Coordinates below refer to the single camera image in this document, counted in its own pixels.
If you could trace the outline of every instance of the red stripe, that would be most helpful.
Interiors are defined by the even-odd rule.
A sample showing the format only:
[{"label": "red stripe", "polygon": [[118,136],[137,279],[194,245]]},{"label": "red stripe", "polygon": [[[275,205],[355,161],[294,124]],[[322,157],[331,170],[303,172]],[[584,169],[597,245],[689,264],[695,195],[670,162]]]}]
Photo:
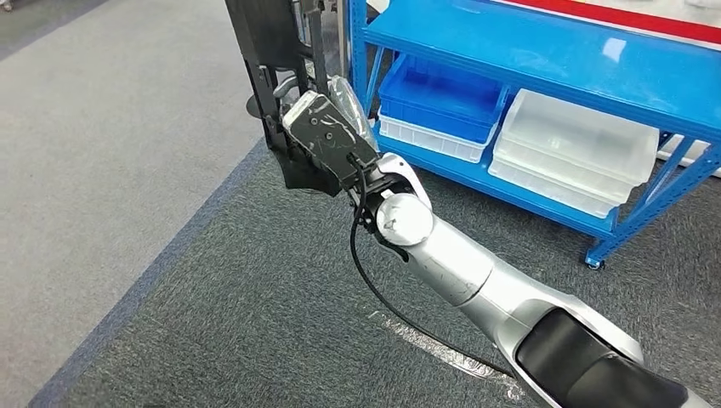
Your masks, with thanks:
[{"label": "red stripe", "polygon": [[620,26],[634,27],[642,30],[655,31],[672,36],[685,37],[710,43],[721,44],[721,29],[709,25],[690,23],[657,17],[654,15],[634,13],[618,8],[597,6],[572,0],[507,0],[511,3],[546,9],[563,14],[571,14],[586,19],[604,21]]}]

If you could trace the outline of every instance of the silver robotic arm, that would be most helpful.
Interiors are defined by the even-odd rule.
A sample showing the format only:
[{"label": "silver robotic arm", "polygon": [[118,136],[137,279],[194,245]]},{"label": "silver robotic arm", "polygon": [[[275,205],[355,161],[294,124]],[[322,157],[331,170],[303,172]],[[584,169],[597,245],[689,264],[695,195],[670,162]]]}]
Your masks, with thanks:
[{"label": "silver robotic arm", "polygon": [[646,370],[638,342],[581,300],[533,280],[433,214],[408,163],[376,155],[333,102],[304,94],[283,118],[287,134],[336,176],[354,201],[355,221],[468,316],[540,404],[710,406]]}]

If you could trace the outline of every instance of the black arm segment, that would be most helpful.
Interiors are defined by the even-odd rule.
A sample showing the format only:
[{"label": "black arm segment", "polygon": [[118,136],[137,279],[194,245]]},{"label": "black arm segment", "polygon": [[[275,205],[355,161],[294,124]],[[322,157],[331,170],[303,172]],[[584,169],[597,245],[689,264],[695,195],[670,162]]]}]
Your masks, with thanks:
[{"label": "black arm segment", "polygon": [[686,387],[619,355],[563,309],[546,314],[516,360],[564,408],[680,408]]}]

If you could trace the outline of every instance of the stacked bins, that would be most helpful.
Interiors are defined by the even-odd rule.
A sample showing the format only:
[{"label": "stacked bins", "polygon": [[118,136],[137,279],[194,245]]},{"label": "stacked bins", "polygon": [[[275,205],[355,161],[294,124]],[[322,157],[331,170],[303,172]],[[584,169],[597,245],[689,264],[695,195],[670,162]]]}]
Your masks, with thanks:
[{"label": "stacked bins", "polygon": [[508,89],[467,71],[401,55],[378,94],[382,136],[477,163]]}]

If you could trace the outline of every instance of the floor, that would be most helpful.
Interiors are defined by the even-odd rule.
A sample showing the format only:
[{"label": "floor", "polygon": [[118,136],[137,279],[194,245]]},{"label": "floor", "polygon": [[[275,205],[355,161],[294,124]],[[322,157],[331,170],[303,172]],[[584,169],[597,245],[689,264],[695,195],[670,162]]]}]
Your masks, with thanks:
[{"label": "floor", "polygon": [[[286,190],[263,146],[189,223],[32,406],[536,406],[508,378],[472,377],[368,291],[347,198]],[[420,172],[434,212],[637,338],[645,364],[721,404],[721,180],[709,179],[592,271],[589,237]],[[502,364],[454,308],[367,234],[380,290],[432,332]]]},{"label": "floor", "polygon": [[262,134],[223,2],[0,13],[0,406],[20,406]]}]

